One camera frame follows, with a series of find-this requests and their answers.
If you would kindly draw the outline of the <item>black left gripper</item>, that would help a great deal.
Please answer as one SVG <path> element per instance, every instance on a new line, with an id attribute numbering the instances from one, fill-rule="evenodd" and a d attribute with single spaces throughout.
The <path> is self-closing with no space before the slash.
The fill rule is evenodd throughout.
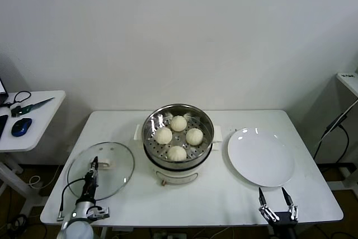
<path id="1" fill-rule="evenodd" d="M 92 160 L 89 171 L 91 173 L 91 177 L 85 180 L 85 184 L 82 190 L 82 198 L 85 201 L 93 201 L 95 200 L 95 193 L 98 187 L 97 178 L 98 178 L 98 157 L 95 156 Z"/>

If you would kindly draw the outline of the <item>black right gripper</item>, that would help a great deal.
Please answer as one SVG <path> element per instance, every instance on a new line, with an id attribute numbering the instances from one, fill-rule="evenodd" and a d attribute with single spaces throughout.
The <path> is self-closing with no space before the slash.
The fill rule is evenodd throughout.
<path id="1" fill-rule="evenodd" d="M 281 188 L 286 205 L 288 206 L 288 212 L 277 212 L 269 208 L 266 203 L 265 196 L 261 188 L 258 188 L 259 192 L 259 212 L 273 228 L 274 236 L 280 239 L 297 239 L 295 226 L 298 224 L 298 206 L 294 204 L 291 196 L 285 190 Z"/>

